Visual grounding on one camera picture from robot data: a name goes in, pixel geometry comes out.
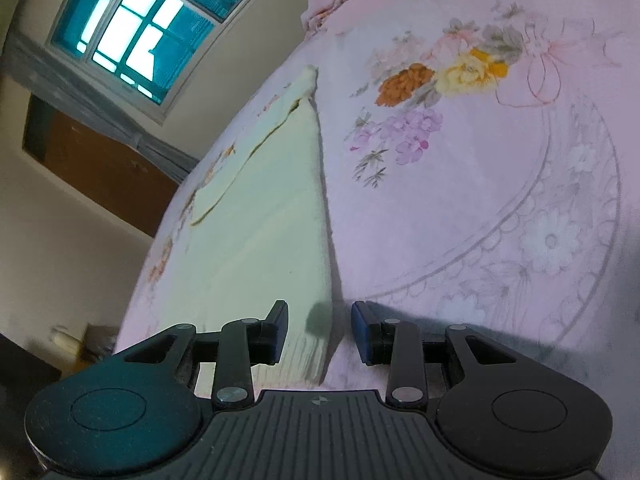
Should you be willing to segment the window with white frame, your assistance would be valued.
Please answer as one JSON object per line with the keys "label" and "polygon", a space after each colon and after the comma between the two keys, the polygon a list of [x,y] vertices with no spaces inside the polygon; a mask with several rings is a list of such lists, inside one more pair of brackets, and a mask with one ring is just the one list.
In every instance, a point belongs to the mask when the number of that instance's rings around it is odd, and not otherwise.
{"label": "window with white frame", "polygon": [[49,35],[90,81],[161,125],[198,70],[244,103],[302,40],[306,0],[64,0]]}

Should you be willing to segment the grey curtain left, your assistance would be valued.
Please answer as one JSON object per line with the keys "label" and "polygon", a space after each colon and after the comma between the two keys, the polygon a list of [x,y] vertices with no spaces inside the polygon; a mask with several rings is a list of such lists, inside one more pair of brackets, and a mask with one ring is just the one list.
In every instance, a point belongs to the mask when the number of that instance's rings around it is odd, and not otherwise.
{"label": "grey curtain left", "polygon": [[128,146],[180,183],[198,161],[148,133],[114,102],[21,32],[9,32],[1,69],[40,100],[95,132]]}

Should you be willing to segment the pale yellow small cloth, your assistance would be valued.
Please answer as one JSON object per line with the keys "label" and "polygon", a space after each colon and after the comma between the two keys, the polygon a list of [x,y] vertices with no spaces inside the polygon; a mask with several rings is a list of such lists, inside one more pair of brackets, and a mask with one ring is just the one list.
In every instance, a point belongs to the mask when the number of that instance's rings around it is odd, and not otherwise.
{"label": "pale yellow small cloth", "polygon": [[167,263],[165,326],[212,332],[238,318],[264,318],[288,304],[280,362],[254,370],[258,388],[314,388],[332,325],[326,204],[321,179],[317,70],[307,65],[234,154],[195,192]]}

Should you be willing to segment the brown wooden door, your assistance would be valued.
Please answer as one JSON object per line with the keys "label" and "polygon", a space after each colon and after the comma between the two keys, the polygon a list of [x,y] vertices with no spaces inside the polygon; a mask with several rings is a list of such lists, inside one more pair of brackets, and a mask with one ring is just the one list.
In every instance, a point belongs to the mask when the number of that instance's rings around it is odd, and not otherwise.
{"label": "brown wooden door", "polygon": [[117,218],[153,237],[178,184],[132,148],[31,96],[23,148]]}

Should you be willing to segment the floral pink bed sheet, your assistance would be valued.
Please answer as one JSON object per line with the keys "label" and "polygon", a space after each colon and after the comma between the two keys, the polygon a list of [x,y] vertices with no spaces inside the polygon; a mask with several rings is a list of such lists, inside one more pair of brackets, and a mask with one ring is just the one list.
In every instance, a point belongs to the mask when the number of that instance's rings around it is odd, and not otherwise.
{"label": "floral pink bed sheet", "polygon": [[307,40],[180,186],[118,337],[158,295],[193,196],[307,65],[317,70],[332,325],[314,388],[380,388],[355,300],[468,323],[610,402],[639,392],[639,0],[454,0],[435,21]]}

